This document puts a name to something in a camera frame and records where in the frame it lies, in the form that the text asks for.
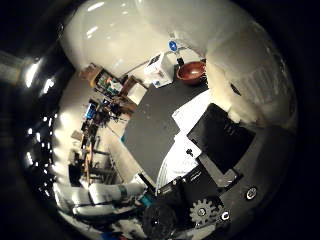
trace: wooden bowl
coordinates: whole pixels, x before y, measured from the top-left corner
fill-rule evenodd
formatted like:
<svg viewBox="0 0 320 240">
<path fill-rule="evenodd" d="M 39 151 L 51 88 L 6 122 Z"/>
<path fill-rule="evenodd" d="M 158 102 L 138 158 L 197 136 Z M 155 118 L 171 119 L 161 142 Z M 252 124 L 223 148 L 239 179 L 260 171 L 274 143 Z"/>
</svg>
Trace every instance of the wooden bowl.
<svg viewBox="0 0 320 240">
<path fill-rule="evenodd" d="M 177 71 L 177 78 L 185 84 L 195 85 L 201 82 L 200 77 L 205 73 L 204 62 L 189 62 L 182 65 Z"/>
</svg>

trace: papers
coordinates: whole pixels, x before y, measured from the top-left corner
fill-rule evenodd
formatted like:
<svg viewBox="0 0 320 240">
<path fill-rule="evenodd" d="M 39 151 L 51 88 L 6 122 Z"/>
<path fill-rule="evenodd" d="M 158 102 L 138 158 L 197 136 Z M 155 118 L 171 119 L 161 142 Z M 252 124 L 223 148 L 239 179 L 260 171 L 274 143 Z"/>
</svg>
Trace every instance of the papers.
<svg viewBox="0 0 320 240">
<path fill-rule="evenodd" d="M 188 134 L 199 121 L 209 104 L 210 90 L 207 90 L 178 108 L 172 114 L 172 118 L 177 123 L 180 131 L 185 135 Z"/>
<path fill-rule="evenodd" d="M 195 160 L 202 153 L 187 134 L 196 125 L 210 104 L 210 91 L 204 91 L 191 101 L 178 108 L 172 118 L 177 123 L 180 132 L 174 137 L 174 144 L 164 158 L 156 183 L 156 189 L 163 187 L 173 179 L 184 176 L 195 168 Z"/>
<path fill-rule="evenodd" d="M 174 139 L 174 144 L 162 162 L 157 178 L 157 189 L 176 177 L 184 176 L 198 165 L 195 159 L 201 154 L 201 150 L 182 132 Z"/>
</svg>

